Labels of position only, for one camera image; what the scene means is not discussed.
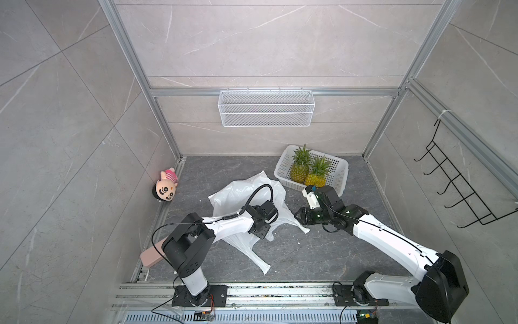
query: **pineapple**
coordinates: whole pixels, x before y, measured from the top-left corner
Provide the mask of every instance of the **pineapple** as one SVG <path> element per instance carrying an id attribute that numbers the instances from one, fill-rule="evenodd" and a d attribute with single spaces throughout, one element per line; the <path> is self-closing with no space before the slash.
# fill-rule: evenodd
<path id="1" fill-rule="evenodd" d="M 311 164 L 311 173 L 306 178 L 306 186 L 325 186 L 325 176 L 329 174 L 330 163 L 325 157 L 315 157 Z"/>
<path id="2" fill-rule="evenodd" d="M 290 170 L 290 176 L 293 181 L 303 184 L 306 180 L 309 173 L 309 162 L 311 161 L 310 151 L 306 149 L 306 144 L 302 148 L 299 146 L 298 150 L 295 150 L 293 165 Z"/>

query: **stuffed toy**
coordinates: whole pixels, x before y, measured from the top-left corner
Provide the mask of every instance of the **stuffed toy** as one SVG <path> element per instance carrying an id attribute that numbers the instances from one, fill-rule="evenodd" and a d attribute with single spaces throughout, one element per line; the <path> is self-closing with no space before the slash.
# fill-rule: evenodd
<path id="1" fill-rule="evenodd" d="M 153 196 L 160 201 L 171 201 L 175 196 L 177 186 L 178 177 L 175 169 L 170 167 L 166 171 L 160 172 L 160 180 L 152 188 Z"/>

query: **black mounting bracket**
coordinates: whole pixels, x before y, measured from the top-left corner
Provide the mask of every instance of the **black mounting bracket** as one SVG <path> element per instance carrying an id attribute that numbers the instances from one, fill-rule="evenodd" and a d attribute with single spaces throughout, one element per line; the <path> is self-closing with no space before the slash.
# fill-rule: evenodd
<path id="1" fill-rule="evenodd" d="M 333 290 L 333 298 L 335 299 L 336 306 L 358 306 L 359 303 L 355 302 L 355 296 L 353 292 L 353 285 L 333 284 L 331 286 Z M 362 306 L 376 306 L 376 300 L 371 298 L 370 300 L 360 301 Z M 388 299 L 378 299 L 378 306 L 388 306 Z"/>
<path id="2" fill-rule="evenodd" d="M 225 285 L 210 285 L 209 291 L 205 294 L 207 298 L 199 301 L 198 298 L 191 295 L 186 286 L 177 286 L 175 287 L 175 296 L 172 299 L 171 306 L 210 307 L 210 296 L 212 295 L 214 297 L 214 307 L 225 307 L 227 290 L 228 286 Z"/>

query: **white plastic bag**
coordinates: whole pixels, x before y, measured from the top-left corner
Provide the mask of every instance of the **white plastic bag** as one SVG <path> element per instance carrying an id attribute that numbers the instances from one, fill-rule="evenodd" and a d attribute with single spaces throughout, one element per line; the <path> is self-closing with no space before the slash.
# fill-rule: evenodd
<path id="1" fill-rule="evenodd" d="M 209 196 L 210 203 L 214 207 L 213 217 L 220 217 L 222 215 L 235 213 L 238 209 L 243 207 L 250 195 L 259 186 L 269 184 L 274 189 L 274 205 L 279 211 L 279 217 L 271 224 L 266 239 L 274 240 L 273 232 L 281 224 L 288 223 L 299 227 L 304 233 L 309 232 L 309 229 L 300 225 L 295 219 L 292 212 L 286 206 L 284 199 L 286 198 L 286 190 L 278 181 L 268 178 L 264 171 L 254 175 L 246 180 L 232 181 L 225 188 Z M 270 190 L 268 188 L 261 189 L 252 199 L 250 205 L 262 205 L 266 200 L 270 200 Z M 225 242 L 234 246 L 247 257 L 249 257 L 255 264 L 257 264 L 264 274 L 270 270 L 270 265 L 258 257 L 253 251 L 252 247 L 259 241 L 259 238 L 250 233 L 238 233 L 227 236 L 223 239 Z"/>

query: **tile wall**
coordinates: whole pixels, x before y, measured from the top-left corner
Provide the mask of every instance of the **tile wall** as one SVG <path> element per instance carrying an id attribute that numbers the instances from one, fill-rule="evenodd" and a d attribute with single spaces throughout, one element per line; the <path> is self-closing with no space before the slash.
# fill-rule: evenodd
<path id="1" fill-rule="evenodd" d="M 442 1 L 117 0 L 152 87 L 397 87 Z M 390 98 L 318 97 L 309 128 L 223 128 L 217 98 L 160 98 L 183 154 L 359 154 Z"/>
<path id="2" fill-rule="evenodd" d="M 0 322 L 101 323 L 173 166 L 96 0 L 0 3 Z"/>
<path id="3" fill-rule="evenodd" d="M 518 6 L 506 0 L 464 0 L 417 79 L 456 112 L 513 167 L 518 167 Z M 435 249 L 461 257 L 470 295 L 455 318 L 459 323 L 516 323 L 518 307 L 518 213 L 482 226 L 430 156 L 420 162 L 433 136 L 436 117 L 412 95 L 404 99 L 369 159 L 404 233 Z M 436 142 L 495 215 L 517 208 L 516 198 L 485 166 L 440 126 Z M 441 153 L 435 152 L 440 159 Z M 464 196 L 469 187 L 456 181 Z M 469 198 L 474 211 L 487 210 Z"/>

